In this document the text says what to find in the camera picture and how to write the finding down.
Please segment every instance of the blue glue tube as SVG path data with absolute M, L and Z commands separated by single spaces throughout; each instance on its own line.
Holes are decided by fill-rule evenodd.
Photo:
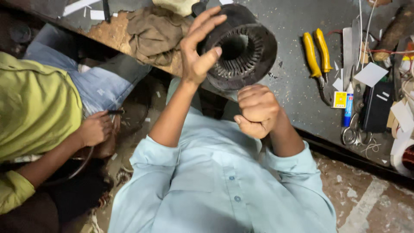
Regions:
M 345 115 L 344 115 L 344 126 L 349 127 L 352 116 L 352 102 L 354 101 L 354 89 L 352 88 L 352 83 L 349 84 L 347 89 L 347 103 L 345 105 Z

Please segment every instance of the wooden board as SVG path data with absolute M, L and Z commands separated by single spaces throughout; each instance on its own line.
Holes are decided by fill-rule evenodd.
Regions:
M 105 44 L 122 53 L 135 57 L 129 46 L 131 36 L 127 33 L 128 19 L 127 12 L 119 12 L 118 17 L 111 17 L 111 23 L 103 21 L 102 23 L 92 26 L 88 33 L 79 30 L 81 33 L 95 41 Z M 175 52 L 173 60 L 169 66 L 156 66 L 170 74 L 181 77 L 183 73 L 180 51 Z

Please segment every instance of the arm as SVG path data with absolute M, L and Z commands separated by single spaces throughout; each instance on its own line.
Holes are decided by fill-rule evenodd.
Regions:
M 238 93 L 243 115 L 234 117 L 242 132 L 263 138 L 270 133 L 273 153 L 267 149 L 266 161 L 277 170 L 280 183 L 303 206 L 321 228 L 334 232 L 335 209 L 322 191 L 322 181 L 311 151 L 279 106 L 274 94 L 263 85 L 247 86 Z
M 106 111 L 98 112 L 88 117 L 75 132 L 39 160 L 2 175 L 0 214 L 5 214 L 21 205 L 76 151 L 105 141 L 111 130 L 112 122 Z
M 201 13 L 182 39 L 183 77 L 180 85 L 130 159 L 134 175 L 115 197 L 108 232 L 151 231 L 178 164 L 178 140 L 191 100 L 207 71 L 221 55 L 220 48 L 213 48 L 202 56 L 196 52 L 197 43 L 226 20 L 226 16 L 214 16 L 220 9 L 214 7 Z

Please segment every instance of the shirt pocket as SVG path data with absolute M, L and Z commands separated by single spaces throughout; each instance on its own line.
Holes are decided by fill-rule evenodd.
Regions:
M 193 165 L 178 166 L 171 181 L 171 191 L 214 191 L 214 173 L 211 160 Z

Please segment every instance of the light blue shirt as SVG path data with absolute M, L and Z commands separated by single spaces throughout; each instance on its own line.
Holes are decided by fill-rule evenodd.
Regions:
M 117 193 L 109 233 L 336 232 L 309 146 L 281 158 L 237 124 L 191 108 L 177 148 L 142 139 Z M 268 170 L 277 171 L 277 180 Z

